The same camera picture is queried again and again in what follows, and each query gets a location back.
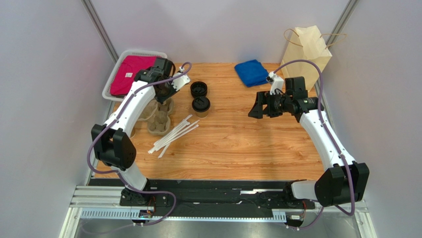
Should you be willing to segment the cardboard cup carrier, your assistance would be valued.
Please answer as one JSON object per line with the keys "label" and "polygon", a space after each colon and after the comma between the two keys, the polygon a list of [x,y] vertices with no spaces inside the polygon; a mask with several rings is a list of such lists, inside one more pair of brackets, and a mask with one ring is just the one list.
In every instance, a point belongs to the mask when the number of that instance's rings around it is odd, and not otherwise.
{"label": "cardboard cup carrier", "polygon": [[172,98],[159,103],[151,100],[142,111],[137,121],[146,122],[147,130],[151,135],[164,136],[170,131],[170,115],[174,110]]}

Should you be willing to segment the stack of black lids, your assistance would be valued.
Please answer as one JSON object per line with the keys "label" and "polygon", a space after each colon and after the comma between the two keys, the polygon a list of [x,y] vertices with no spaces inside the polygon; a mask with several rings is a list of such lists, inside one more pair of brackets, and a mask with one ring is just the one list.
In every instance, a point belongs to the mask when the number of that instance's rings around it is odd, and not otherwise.
{"label": "stack of black lids", "polygon": [[190,93],[193,98],[205,97],[208,94],[208,86],[202,81],[193,82],[190,86]]}

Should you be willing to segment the single black cup lid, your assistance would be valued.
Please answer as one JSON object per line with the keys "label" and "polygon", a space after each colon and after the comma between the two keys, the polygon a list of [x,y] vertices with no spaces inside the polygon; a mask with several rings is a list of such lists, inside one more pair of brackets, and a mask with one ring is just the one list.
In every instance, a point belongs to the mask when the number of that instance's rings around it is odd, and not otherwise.
{"label": "single black cup lid", "polygon": [[195,97],[192,101],[193,110],[199,113],[208,111],[210,106],[211,102],[206,96]]}

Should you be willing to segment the beige paper bag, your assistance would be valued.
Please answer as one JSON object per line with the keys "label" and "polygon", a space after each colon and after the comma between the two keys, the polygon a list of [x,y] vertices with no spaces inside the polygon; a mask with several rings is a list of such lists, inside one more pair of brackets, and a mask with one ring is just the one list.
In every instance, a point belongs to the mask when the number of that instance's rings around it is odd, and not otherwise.
{"label": "beige paper bag", "polygon": [[[285,64],[293,60],[309,60],[316,64],[320,71],[323,71],[332,58],[329,47],[334,44],[327,45],[323,38],[329,34],[321,33],[316,25],[289,28],[287,31],[291,31],[292,34],[290,38],[286,38],[288,45],[281,63]],[[319,79],[316,68],[306,62],[292,63],[283,67],[281,71],[285,78],[304,77],[307,90],[311,90]]]}

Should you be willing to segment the single brown paper cup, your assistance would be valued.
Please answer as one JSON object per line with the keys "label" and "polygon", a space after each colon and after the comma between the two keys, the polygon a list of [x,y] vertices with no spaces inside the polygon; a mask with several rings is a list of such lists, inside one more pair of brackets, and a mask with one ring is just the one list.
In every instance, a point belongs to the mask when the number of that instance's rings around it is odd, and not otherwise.
{"label": "single brown paper cup", "polygon": [[200,119],[204,119],[208,116],[209,111],[203,111],[203,112],[197,112],[195,111],[195,115],[200,118]]}

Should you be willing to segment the stack of paper cups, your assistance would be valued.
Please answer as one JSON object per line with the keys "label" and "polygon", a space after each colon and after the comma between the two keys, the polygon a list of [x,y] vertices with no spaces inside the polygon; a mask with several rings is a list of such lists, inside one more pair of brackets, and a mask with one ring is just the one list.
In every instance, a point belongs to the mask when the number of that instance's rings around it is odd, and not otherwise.
{"label": "stack of paper cups", "polygon": [[129,138],[133,138],[136,135],[136,131],[137,131],[136,128],[133,128]]}

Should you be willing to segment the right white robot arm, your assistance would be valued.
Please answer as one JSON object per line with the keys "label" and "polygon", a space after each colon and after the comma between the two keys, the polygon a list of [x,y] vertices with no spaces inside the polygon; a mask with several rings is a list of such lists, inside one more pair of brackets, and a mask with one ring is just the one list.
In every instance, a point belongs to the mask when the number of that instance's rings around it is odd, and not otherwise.
{"label": "right white robot arm", "polygon": [[305,129],[324,167],[316,181],[289,182],[285,189],[289,200],[309,199],[323,207],[354,204],[364,196],[369,178],[366,163],[358,163],[333,131],[317,97],[309,97],[303,77],[282,79],[275,73],[266,78],[271,88],[256,94],[248,116],[262,119],[291,114]]}

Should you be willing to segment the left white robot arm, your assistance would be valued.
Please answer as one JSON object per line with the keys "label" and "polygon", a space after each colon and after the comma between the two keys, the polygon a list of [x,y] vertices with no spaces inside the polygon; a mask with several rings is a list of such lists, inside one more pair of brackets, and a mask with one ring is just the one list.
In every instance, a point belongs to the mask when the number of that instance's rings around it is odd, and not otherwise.
{"label": "left white robot arm", "polygon": [[154,65],[135,73],[130,91],[118,110],[103,124],[95,124],[91,130],[92,144],[87,152],[89,168],[100,174],[91,162],[91,157],[102,161],[116,173],[125,187],[148,194],[149,180],[135,164],[136,148],[130,140],[132,129],[141,113],[151,101],[164,103],[190,82],[187,73],[192,64],[186,62],[176,68],[166,58],[156,58]]}

